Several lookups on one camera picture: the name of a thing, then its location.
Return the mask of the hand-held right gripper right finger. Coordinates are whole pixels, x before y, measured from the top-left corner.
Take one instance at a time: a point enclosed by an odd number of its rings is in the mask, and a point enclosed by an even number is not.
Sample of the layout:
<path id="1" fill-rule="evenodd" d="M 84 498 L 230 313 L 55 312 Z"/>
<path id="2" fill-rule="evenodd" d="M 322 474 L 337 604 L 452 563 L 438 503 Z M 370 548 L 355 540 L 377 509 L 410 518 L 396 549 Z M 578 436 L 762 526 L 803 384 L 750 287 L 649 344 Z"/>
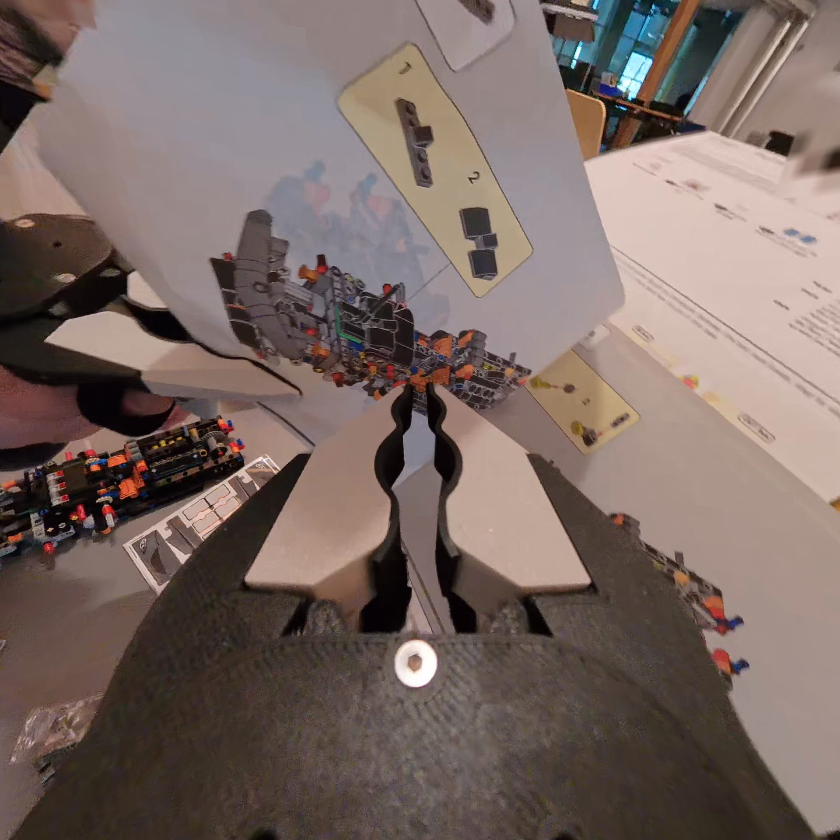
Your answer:
<path id="1" fill-rule="evenodd" d="M 580 592 L 592 579 L 527 450 L 437 385 L 427 388 L 442 480 L 436 566 L 445 596 Z"/>

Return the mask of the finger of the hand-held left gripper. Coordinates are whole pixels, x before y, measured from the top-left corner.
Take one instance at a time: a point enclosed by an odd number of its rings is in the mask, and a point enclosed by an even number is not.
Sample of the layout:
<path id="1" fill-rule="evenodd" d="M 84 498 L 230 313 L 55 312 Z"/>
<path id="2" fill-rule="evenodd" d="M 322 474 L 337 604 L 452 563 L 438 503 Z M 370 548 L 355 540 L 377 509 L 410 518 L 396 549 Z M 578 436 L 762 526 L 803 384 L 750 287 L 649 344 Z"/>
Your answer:
<path id="1" fill-rule="evenodd" d="M 231 359 L 193 342 L 153 336 L 130 315 L 100 311 L 64 321 L 46 343 L 136 370 L 161 396 L 263 402 L 299 396 L 292 384 L 253 359 Z"/>

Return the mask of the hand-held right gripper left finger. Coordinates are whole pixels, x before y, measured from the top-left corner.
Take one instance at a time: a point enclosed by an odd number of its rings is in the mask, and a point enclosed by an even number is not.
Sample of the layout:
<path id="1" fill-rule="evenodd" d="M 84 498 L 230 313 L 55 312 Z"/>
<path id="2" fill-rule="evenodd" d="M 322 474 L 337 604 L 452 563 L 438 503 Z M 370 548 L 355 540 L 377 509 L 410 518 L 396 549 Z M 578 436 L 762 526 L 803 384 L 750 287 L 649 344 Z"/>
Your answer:
<path id="1" fill-rule="evenodd" d="M 312 450 L 245 583 L 313 599 L 372 599 L 374 563 L 398 543 L 393 494 L 413 389 L 399 385 Z"/>

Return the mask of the black orange lego car chassis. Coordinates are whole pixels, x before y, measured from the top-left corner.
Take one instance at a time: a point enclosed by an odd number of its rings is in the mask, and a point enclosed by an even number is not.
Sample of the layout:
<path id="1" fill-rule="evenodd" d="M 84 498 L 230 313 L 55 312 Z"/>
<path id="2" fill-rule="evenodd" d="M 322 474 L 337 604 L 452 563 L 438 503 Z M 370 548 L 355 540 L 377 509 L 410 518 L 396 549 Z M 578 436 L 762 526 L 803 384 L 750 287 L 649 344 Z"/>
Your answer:
<path id="1" fill-rule="evenodd" d="M 107 535 L 121 521 L 183 500 L 245 467 L 245 445 L 221 416 L 126 442 L 65 453 L 2 484 L 1 557 Z"/>

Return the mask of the lego instruction booklet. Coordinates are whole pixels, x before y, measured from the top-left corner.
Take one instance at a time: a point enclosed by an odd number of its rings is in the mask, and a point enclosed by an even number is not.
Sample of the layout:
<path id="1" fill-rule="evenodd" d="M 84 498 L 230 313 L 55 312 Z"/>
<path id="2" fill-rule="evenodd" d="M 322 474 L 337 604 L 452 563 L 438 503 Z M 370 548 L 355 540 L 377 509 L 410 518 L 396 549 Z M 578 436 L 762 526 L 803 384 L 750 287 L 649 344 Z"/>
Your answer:
<path id="1" fill-rule="evenodd" d="M 105 2 L 40 135 L 48 168 L 216 354 L 243 352 L 209 265 L 277 354 L 268 208 L 321 161 L 364 175 L 448 266 L 410 280 L 451 322 L 550 362 L 623 287 L 537 2 Z M 265 314 L 256 305 L 267 306 Z M 818 838 L 762 761 L 674 583 L 548 460 L 529 458 L 591 576 L 582 591 L 444 596 L 412 636 L 400 535 L 372 599 L 247 587 L 310 454 L 156 599 L 89 734 L 16 838 Z"/>

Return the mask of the lego sticker sheet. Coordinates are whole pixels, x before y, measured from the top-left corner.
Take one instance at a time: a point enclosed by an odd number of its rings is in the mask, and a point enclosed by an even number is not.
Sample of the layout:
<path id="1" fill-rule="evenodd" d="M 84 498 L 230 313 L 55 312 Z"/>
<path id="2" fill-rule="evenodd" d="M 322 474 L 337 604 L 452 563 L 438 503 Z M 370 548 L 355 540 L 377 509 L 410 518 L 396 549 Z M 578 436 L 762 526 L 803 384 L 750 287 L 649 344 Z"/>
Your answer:
<path id="1" fill-rule="evenodd" d="M 152 591 L 160 594 L 213 532 L 279 470 L 271 457 L 256 458 L 126 542 L 124 551 Z"/>

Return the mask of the person's left hand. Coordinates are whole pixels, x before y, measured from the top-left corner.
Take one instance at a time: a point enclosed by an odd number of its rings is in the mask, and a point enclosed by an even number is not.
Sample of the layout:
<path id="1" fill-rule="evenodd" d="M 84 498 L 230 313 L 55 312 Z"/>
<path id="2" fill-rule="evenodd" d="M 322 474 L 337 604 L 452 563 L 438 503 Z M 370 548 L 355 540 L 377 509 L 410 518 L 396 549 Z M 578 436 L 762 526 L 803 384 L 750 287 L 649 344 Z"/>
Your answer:
<path id="1" fill-rule="evenodd" d="M 36 384 L 2 367 L 2 457 L 38 463 L 65 444 L 103 429 L 125 438 L 141 437 L 181 425 L 189 417 L 171 398 L 146 391 L 118 389 L 115 414 L 110 408 L 94 407 L 101 396 L 93 393 L 82 407 L 77 386 Z"/>

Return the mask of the small clear plastic bag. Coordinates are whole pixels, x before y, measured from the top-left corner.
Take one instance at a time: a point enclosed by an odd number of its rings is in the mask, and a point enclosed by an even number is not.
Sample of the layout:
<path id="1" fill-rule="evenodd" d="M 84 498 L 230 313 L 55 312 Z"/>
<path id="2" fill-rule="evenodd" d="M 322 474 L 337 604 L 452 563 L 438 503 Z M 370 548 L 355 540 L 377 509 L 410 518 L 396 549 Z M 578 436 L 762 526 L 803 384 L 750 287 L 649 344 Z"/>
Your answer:
<path id="1" fill-rule="evenodd" d="M 31 710 L 19 733 L 10 764 L 29 764 L 47 784 L 87 735 L 104 693 Z"/>

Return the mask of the wooden chair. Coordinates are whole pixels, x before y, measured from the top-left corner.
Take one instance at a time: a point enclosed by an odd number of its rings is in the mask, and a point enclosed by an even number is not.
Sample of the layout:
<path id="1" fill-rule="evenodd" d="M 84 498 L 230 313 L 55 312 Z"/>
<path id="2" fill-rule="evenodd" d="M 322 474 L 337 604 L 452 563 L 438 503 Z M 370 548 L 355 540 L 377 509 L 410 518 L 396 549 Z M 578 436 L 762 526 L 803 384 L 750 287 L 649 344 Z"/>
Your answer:
<path id="1" fill-rule="evenodd" d="M 588 161 L 601 152 L 606 106 L 601 99 L 578 91 L 568 89 L 565 93 L 583 160 Z"/>

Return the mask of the wooden post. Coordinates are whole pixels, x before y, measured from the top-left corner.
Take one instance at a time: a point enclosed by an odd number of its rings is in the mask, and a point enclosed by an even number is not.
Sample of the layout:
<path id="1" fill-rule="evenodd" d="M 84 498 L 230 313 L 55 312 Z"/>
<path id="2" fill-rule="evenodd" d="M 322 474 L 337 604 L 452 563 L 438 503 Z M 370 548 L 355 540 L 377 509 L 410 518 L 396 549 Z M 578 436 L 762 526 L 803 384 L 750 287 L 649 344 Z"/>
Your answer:
<path id="1" fill-rule="evenodd" d="M 700 1 L 681 1 L 671 18 L 664 37 L 654 54 L 654 60 L 636 99 L 641 102 L 650 103 L 656 98 L 661 87 L 662 80 L 669 69 L 678 47 L 681 45 L 686 31 L 690 27 L 694 16 L 697 13 Z M 638 109 L 628 113 L 618 125 L 616 135 L 612 142 L 612 151 L 618 151 L 628 147 L 638 130 L 641 113 Z"/>

